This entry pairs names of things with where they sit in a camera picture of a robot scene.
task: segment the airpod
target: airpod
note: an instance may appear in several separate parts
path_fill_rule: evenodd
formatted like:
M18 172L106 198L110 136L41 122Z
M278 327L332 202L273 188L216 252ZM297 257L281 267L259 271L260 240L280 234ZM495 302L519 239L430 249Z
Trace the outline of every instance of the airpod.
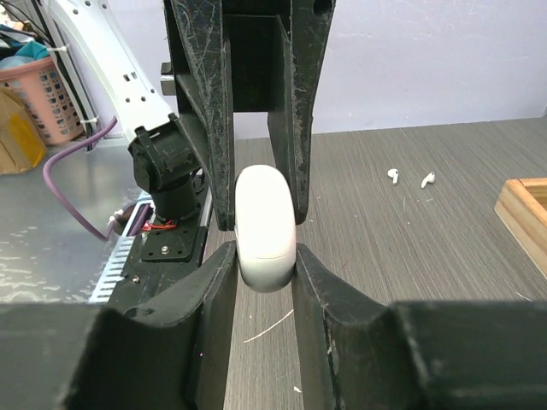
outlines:
M395 169L395 168L390 169L387 172L387 176L390 177L391 179L393 179L393 184L394 185L397 185L397 182L399 180L399 171L397 169Z
M297 226L291 190L280 171L254 165L239 174L235 222L245 284L260 293L287 286L297 258Z
M421 181L421 188L426 188L427 184L432 184L435 182L435 173L429 173L422 181Z

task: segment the wooden crate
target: wooden crate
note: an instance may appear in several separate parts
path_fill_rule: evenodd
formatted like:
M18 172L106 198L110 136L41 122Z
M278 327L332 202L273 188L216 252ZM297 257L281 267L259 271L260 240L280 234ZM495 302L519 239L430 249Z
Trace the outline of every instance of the wooden crate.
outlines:
M547 178L508 180L495 209L538 269L547 276Z

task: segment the black cable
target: black cable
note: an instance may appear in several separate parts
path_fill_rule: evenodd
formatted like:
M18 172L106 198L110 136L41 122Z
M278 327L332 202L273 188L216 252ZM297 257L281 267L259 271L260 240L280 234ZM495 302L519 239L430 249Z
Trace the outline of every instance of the black cable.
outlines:
M199 182L200 182L200 186L198 189L196 189L196 184L194 184L194 190L196 192L196 195L199 194L203 188L205 187L205 172L202 168L198 168L197 170L195 170L192 174L191 174L191 178L192 178L192 181L193 182L196 182L197 178L197 173L199 172L199 170L202 170L202 173L199 175Z
M10 10L10 9L14 9L14 10L17 10L27 21L30 21L34 30L36 31L36 33L44 40L46 40L47 42L49 42L50 44L53 44L53 40L51 39L51 36L47 35L41 28L38 24L36 24L36 22L31 19L27 13L25 13L19 6L15 6L14 4L12 4L11 2L6 2L5 0L0 0L0 4L3 5L5 8L7 7L7 11L9 11L10 13L12 13L13 15L15 15L15 13L13 12L13 10Z
M38 8L38 5L36 4L36 1L35 0L31 0L31 3L32 3L32 6L34 8L34 11L36 12L36 15L38 16L39 20L40 20L40 23L42 23L41 27L44 28L44 32L47 34L48 36L48 40L50 41L50 46L51 47L56 47L55 45L55 42L53 41L53 37L51 36L51 31L50 31L50 28L48 27L48 25L45 23L45 20L44 20L44 17L42 16L42 12L40 11L40 9Z
M194 170L192 171L192 173L190 174L190 178L191 178L191 179L194 179L194 178L196 177L197 173L199 173L199 170L200 170L200 169L202 169L202 168L199 167L198 169L194 169Z

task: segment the white wall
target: white wall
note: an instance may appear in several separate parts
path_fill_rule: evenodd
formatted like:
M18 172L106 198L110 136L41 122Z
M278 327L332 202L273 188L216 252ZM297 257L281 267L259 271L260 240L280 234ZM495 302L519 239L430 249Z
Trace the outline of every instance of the white wall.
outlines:
M110 8L160 89L162 1L110 0ZM541 116L546 44L545 0L338 0L315 132ZM92 76L90 84L102 117L112 116ZM239 115L236 133L266 137L265 115Z

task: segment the plastic basket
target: plastic basket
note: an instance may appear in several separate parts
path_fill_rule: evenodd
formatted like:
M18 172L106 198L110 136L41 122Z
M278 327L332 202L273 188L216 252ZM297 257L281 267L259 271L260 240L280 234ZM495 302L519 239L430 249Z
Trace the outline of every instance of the plastic basket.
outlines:
M84 133L51 57L0 70L0 85L25 102L46 144L63 144Z

